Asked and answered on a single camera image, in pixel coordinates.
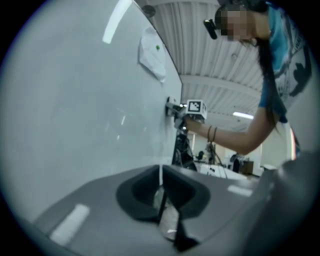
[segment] ceiling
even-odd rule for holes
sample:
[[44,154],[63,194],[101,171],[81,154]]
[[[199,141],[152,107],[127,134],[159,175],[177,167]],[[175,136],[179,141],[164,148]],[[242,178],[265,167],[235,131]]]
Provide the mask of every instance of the ceiling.
[[136,0],[151,5],[150,21],[163,39],[180,74],[182,102],[204,100],[207,123],[230,131],[245,131],[251,120],[233,112],[254,115],[262,90],[257,50],[221,37],[212,40],[203,20],[213,18],[217,0]]

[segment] blue t-shirt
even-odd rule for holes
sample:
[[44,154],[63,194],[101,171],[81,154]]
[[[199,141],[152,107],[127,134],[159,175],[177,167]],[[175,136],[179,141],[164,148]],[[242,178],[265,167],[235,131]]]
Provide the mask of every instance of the blue t-shirt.
[[[280,7],[268,5],[269,46],[277,89],[273,111],[281,123],[287,123],[287,109],[311,77],[311,60],[307,43],[294,22]],[[267,106],[267,93],[268,85],[263,80],[259,107]]]

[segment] white wall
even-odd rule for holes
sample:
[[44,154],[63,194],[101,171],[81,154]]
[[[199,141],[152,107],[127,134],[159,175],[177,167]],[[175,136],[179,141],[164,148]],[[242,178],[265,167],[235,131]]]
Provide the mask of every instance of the white wall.
[[262,143],[261,165],[280,166],[292,159],[291,127],[288,123],[278,123],[268,138]]
[[168,52],[164,84],[138,63],[151,24],[135,4],[103,42],[117,2],[47,1],[3,63],[0,182],[28,221],[94,179],[172,162],[179,74]]

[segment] black border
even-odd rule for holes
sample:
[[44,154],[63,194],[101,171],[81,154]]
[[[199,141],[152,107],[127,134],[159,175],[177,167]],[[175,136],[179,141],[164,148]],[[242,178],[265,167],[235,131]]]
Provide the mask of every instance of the black border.
[[[24,25],[26,20],[34,13],[34,11],[45,1],[32,0],[32,1],[6,1],[5,5],[1,8],[1,42],[2,53],[1,57],[4,58],[7,49],[13,41],[15,35],[19,32],[20,28]],[[295,21],[298,28],[308,41],[309,47],[319,63],[320,60],[320,48],[319,41],[317,40],[318,30],[317,23],[319,16],[319,10],[313,4],[315,2],[306,1],[293,3],[292,1],[285,0],[270,0],[286,10],[286,12]],[[20,226],[17,224],[12,213],[8,209],[8,205],[4,200],[3,195],[0,197],[0,206],[2,213],[2,221],[5,225],[2,226],[2,250],[3,253],[7,251],[10,254],[14,253],[30,253],[32,255],[42,255],[38,248],[31,242],[31,240],[24,234]],[[292,233],[291,237],[282,244],[277,251],[273,254],[286,255],[290,253],[297,253],[297,250],[303,250],[304,253],[317,251],[318,243],[317,227],[319,226],[319,195],[317,201],[314,204],[312,212],[307,216],[304,224],[299,230]]]

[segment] paper sheet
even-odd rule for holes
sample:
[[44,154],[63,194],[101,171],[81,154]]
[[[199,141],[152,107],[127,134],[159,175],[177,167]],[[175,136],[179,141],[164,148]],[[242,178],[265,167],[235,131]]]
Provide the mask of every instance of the paper sheet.
[[165,46],[153,27],[148,27],[142,32],[139,46],[139,61],[148,68],[161,83],[165,82]]

